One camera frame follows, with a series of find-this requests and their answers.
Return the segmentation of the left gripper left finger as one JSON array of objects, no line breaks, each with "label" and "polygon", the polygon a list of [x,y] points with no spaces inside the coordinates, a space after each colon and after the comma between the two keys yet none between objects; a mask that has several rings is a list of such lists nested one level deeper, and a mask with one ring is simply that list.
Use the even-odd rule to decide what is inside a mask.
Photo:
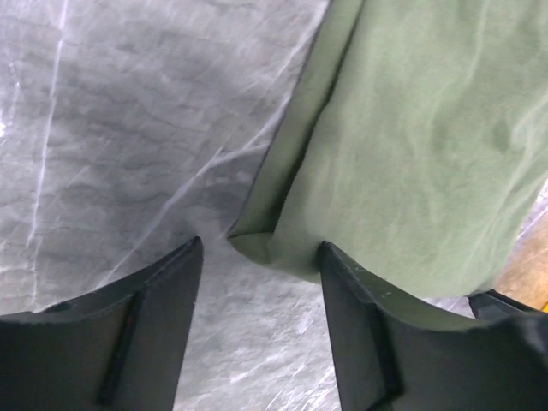
[{"label": "left gripper left finger", "polygon": [[42,312],[1,318],[4,410],[171,410],[203,267],[194,237]]}]

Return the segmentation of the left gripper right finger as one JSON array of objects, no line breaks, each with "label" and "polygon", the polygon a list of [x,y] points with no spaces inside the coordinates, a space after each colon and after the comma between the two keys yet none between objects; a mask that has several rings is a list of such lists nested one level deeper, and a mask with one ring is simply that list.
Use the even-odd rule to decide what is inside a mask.
[{"label": "left gripper right finger", "polygon": [[478,320],[435,307],[318,250],[344,410],[544,410],[547,320]]}]

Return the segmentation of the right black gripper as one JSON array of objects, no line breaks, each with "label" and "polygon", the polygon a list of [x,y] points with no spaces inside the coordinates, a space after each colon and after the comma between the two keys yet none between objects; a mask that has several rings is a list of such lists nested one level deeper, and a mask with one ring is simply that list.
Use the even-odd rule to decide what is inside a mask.
[{"label": "right black gripper", "polygon": [[469,295],[468,304],[478,320],[547,320],[546,313],[500,294],[494,289]]}]

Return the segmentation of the olive green tank top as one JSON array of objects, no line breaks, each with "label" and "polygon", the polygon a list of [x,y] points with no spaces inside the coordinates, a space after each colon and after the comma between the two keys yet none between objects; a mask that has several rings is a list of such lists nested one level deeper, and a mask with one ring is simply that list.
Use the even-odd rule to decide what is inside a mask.
[{"label": "olive green tank top", "polygon": [[334,1],[230,244],[319,244],[418,297],[489,289],[547,179],[544,1]]}]

